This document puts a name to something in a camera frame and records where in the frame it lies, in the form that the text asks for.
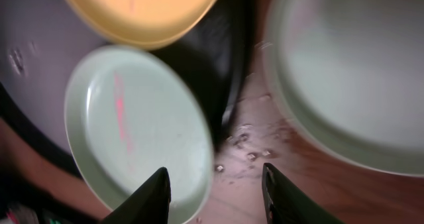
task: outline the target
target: dish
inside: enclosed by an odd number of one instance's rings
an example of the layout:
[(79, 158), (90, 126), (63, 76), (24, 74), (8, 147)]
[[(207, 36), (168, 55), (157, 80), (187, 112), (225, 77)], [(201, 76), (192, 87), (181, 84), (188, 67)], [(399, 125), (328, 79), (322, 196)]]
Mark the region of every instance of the dish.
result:
[(189, 221), (205, 203), (213, 176), (207, 122), (183, 81), (153, 55), (123, 46), (88, 54), (68, 83), (65, 125), (84, 180), (111, 209), (163, 166), (168, 223)]
[(355, 165), (424, 175), (420, 9), (421, 0), (273, 1), (268, 81), (305, 138)]
[(216, 0), (67, 0), (95, 30), (144, 49), (181, 38)]

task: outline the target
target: table surface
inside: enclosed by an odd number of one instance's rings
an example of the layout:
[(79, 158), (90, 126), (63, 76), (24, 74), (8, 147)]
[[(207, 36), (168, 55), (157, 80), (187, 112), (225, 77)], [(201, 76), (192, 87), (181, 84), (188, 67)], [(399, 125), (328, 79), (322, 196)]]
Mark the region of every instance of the table surface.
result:
[[(346, 164), (288, 126), (264, 79), (261, 39), (270, 0), (257, 0), (254, 58), (237, 103), (232, 136), (215, 154), (213, 188), (190, 223), (265, 224), (261, 177), (272, 163), (312, 200), (346, 223), (424, 222), (424, 180)], [(0, 120), (0, 168), (11, 167), (56, 199), (93, 217), (109, 211), (79, 179), (54, 167)]]

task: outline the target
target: yellow bowl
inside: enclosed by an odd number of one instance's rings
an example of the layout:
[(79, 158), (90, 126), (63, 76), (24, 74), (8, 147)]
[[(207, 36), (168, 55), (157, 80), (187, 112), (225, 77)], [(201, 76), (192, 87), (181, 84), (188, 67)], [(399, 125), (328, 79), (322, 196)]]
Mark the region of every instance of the yellow bowl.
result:
[(95, 30), (144, 49), (171, 44), (193, 28), (216, 0), (67, 0)]

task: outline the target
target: brown surface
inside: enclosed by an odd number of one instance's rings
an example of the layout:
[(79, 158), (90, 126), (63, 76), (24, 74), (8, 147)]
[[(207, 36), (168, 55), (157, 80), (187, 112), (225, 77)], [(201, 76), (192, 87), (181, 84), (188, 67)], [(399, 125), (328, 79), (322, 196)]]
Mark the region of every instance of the brown surface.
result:
[[(258, 21), (263, 21), (269, 0), (259, 1)], [(215, 155), (224, 170), (215, 173), (209, 201), (198, 221), (195, 218), (191, 223), (265, 224), (260, 183), (264, 162), (274, 164), (309, 197), (346, 223), (424, 223), (423, 179), (351, 166), (306, 143), (278, 113), (262, 69), (261, 50), (257, 48), (237, 105), (233, 136)], [(270, 155), (263, 156), (265, 150)], [(62, 202), (94, 217), (107, 214), (82, 181), (41, 159), (2, 121), (0, 158), (9, 160)]]

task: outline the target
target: black tray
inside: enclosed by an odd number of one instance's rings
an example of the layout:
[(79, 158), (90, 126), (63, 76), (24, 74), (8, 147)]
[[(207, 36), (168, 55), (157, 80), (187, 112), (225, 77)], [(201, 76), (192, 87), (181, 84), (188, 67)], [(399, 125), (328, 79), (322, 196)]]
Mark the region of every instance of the black tray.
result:
[[(218, 144), (249, 61), (253, 1), (218, 0), (177, 42), (152, 51), (186, 82)], [(64, 93), (78, 61), (109, 44), (64, 0), (0, 0), (0, 115), (33, 149), (80, 176), (64, 127)]]

